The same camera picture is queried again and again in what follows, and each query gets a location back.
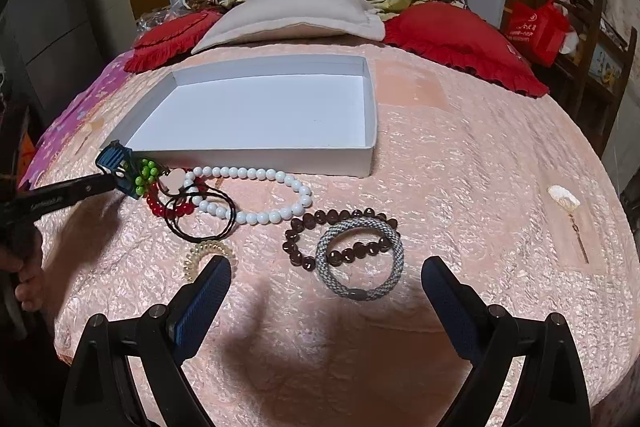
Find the gray hair tie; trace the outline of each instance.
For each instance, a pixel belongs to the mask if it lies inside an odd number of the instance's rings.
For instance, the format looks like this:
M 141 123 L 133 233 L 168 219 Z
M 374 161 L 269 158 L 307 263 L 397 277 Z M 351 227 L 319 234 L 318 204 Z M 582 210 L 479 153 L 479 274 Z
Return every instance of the gray hair tie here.
M 391 268 L 391 275 L 377 288 L 371 290 L 363 290 L 360 288 L 347 288 L 338 281 L 329 268 L 326 259 L 326 250 L 329 243 L 338 235 L 351 229 L 376 229 L 380 230 L 385 237 L 391 242 L 393 250 L 394 262 Z M 316 247 L 316 268 L 320 279 L 327 285 L 332 292 L 340 297 L 352 299 L 354 301 L 374 301 L 388 294 L 398 284 L 402 276 L 402 268 L 404 267 L 404 247 L 400 241 L 400 236 L 385 221 L 376 219 L 375 217 L 352 217 L 340 221 L 324 232 Z

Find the metal bolt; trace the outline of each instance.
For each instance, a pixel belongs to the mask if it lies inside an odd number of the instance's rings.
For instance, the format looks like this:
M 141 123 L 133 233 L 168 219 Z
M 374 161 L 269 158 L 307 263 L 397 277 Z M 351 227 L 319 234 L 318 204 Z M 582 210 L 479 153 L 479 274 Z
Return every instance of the metal bolt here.
M 504 317 L 507 314 L 507 310 L 505 310 L 500 304 L 489 304 L 489 313 L 499 319 L 500 317 Z
M 89 325 L 92 328 L 97 328 L 98 326 L 100 326 L 102 323 L 104 322 L 104 315 L 102 315 L 101 313 L 97 313 L 95 314 L 93 317 L 91 317 L 89 319 Z
M 557 313 L 557 312 L 553 312 L 549 316 L 550 316 L 551 321 L 553 322 L 553 324 L 555 324 L 556 326 L 564 326 L 566 324 L 565 318 L 562 317 L 562 315 Z
M 165 311 L 166 306 L 164 304 L 154 304 L 149 308 L 149 315 L 156 319 L 158 317 L 162 317 Z

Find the bed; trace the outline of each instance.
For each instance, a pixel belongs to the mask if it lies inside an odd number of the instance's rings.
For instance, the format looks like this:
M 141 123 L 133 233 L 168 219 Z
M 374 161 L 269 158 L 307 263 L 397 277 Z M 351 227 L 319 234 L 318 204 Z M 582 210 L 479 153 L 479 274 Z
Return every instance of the bed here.
M 301 175 L 314 209 L 383 210 L 399 221 L 405 265 L 398 286 L 373 303 L 333 295 L 316 273 L 294 269 L 281 250 L 286 225 L 241 227 L 225 244 L 237 270 L 200 351 L 183 368 L 219 427 L 235 425 L 434 426 L 470 366 L 453 351 L 420 286 L 420 267 L 439 255 L 485 302 L 520 317 L 563 313 L 580 354 L 590 403 L 625 376 L 640 351 L 640 265 L 622 207 L 587 140 L 549 96 L 532 99 L 400 49 L 354 37 L 228 46 L 169 68 L 128 76 L 68 131 L 36 185 L 95 171 L 98 148 L 168 70 L 263 55 L 365 57 L 378 103 L 378 145 L 368 178 Z M 575 212 L 585 263 L 565 211 L 549 196 L 562 185 Z M 281 206 L 285 187 L 225 179 L 241 206 Z M 117 213 L 102 253 L 68 288 L 55 325 L 56 349 L 72 357 L 86 320 L 134 317 L 167 302 L 184 283 L 190 245 L 145 201 L 106 202 Z M 80 207 L 45 216 L 47 262 Z M 100 222 L 106 214 L 91 215 Z M 184 218 L 196 235 L 220 221 Z M 320 230 L 300 242 L 311 251 Z M 95 241 L 87 240 L 90 249 Z M 343 282 L 372 287 L 390 256 L 341 267 Z M 489 425 L 500 425 L 521 368 L 516 360 Z M 149 417 L 162 423 L 142 367 L 134 377 Z M 605 425 L 612 415 L 600 419 Z

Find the white box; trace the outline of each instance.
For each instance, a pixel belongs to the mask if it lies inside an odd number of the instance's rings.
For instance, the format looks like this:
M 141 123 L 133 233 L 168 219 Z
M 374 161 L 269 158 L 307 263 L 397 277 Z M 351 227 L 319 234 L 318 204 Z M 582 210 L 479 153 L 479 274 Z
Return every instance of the white box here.
M 103 146 L 117 139 L 169 167 L 365 177 L 377 127 L 363 57 L 278 55 L 168 73 Z

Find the red plastic bag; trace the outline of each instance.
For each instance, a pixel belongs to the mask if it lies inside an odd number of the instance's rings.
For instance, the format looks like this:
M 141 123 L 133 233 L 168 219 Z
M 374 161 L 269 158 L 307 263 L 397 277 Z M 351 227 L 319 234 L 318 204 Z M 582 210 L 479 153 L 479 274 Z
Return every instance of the red plastic bag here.
M 506 35 L 522 55 L 548 68 L 556 60 L 569 26 L 569 19 L 554 8 L 554 0 L 535 10 L 516 1 Z

